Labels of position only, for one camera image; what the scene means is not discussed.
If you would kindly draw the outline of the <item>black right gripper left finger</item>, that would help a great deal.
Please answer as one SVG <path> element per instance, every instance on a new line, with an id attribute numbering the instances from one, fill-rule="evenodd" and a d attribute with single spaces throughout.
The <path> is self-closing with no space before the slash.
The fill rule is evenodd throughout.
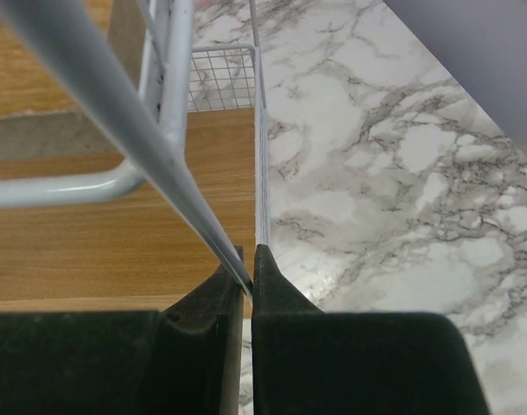
<path id="1" fill-rule="evenodd" d="M 242 320 L 224 267 L 163 311 L 0 312 L 0 414 L 234 414 Z"/>

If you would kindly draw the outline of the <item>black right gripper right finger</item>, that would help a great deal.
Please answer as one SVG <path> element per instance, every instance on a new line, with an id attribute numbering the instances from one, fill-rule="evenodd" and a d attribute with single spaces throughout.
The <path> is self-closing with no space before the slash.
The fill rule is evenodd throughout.
<path id="1" fill-rule="evenodd" d="M 428 312 L 325 312 L 254 260 L 253 409 L 257 414 L 487 414 L 466 343 Z"/>

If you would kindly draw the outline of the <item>white wire wooden shelf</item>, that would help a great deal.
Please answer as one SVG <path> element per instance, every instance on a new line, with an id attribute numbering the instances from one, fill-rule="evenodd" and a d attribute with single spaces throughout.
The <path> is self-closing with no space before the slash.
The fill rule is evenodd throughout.
<path id="1" fill-rule="evenodd" d="M 256 240 L 270 240 L 267 105 L 261 44 L 193 45 L 194 3 L 138 3 L 146 35 L 133 85 L 79 1 L 0 1 L 0 20 L 123 154 L 98 173 L 0 180 L 0 209 L 110 201 L 151 183 L 213 251 L 246 295 L 248 271 L 202 196 L 185 158 L 187 115 L 204 103 L 193 84 L 232 96 L 225 109 L 255 112 Z"/>

